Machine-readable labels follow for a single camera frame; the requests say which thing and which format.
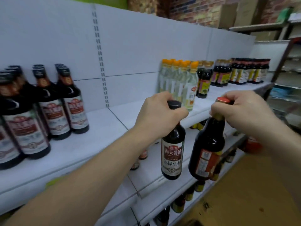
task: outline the floor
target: floor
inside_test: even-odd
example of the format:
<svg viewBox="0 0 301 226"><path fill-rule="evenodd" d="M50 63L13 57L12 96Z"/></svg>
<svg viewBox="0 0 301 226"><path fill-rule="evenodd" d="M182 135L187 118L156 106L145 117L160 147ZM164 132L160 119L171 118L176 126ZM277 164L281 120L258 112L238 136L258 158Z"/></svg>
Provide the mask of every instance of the floor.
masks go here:
<svg viewBox="0 0 301 226"><path fill-rule="evenodd" d="M267 156L244 156L176 226L297 226L301 214Z"/></svg>

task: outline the green wall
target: green wall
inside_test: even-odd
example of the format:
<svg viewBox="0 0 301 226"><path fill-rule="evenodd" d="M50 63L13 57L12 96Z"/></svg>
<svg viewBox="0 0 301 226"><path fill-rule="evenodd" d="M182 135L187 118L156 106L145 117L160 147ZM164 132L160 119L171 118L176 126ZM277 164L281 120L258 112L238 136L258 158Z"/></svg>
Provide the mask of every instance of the green wall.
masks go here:
<svg viewBox="0 0 301 226"><path fill-rule="evenodd" d="M109 5L120 9L127 9L127 0L76 0L89 3L98 3L102 5Z"/></svg>

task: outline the cardboard box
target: cardboard box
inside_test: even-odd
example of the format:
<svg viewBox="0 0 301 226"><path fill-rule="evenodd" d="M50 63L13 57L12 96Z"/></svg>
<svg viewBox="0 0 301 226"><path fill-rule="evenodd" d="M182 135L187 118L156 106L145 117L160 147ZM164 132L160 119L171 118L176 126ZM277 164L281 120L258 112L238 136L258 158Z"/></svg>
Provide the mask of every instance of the cardboard box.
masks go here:
<svg viewBox="0 0 301 226"><path fill-rule="evenodd" d="M268 0L241 0L238 4L235 27L260 24Z"/></svg>
<svg viewBox="0 0 301 226"><path fill-rule="evenodd" d="M233 27L236 18L237 6L238 3L222 5L219 14L219 22L217 24L219 29L229 29L230 27Z"/></svg>
<svg viewBox="0 0 301 226"><path fill-rule="evenodd" d="M252 32L251 35L256 36L256 41L278 40L281 31L262 31Z"/></svg>

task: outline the perforated metal strip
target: perforated metal strip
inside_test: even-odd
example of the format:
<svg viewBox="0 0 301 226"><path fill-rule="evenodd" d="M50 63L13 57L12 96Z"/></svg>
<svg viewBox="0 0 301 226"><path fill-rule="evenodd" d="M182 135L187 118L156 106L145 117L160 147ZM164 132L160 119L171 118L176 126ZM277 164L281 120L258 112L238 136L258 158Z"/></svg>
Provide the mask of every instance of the perforated metal strip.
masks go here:
<svg viewBox="0 0 301 226"><path fill-rule="evenodd" d="M103 65L102 51L101 51L101 44L100 44L100 35L99 35L100 32L99 32L97 15L96 15L96 7L94 4L92 4L92 16L93 16L93 25L94 25L95 39L96 39L96 45L97 45L98 60L99 60L99 65L100 65L104 99L106 102L106 107L109 107L109 98L108 98L106 77L104 74L104 65Z"/></svg>

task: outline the person's right hand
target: person's right hand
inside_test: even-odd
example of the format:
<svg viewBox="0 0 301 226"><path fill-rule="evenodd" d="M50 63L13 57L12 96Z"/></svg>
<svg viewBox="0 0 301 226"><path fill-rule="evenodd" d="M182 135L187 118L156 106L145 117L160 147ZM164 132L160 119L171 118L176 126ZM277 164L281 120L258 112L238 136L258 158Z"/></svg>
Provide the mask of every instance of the person's right hand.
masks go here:
<svg viewBox="0 0 301 226"><path fill-rule="evenodd" d="M263 131L275 128L279 124L280 120L268 104L254 91L229 91L223 97L235 101L234 104L215 102L211 106L211 113L224 115L232 127L249 136L260 138Z"/></svg>

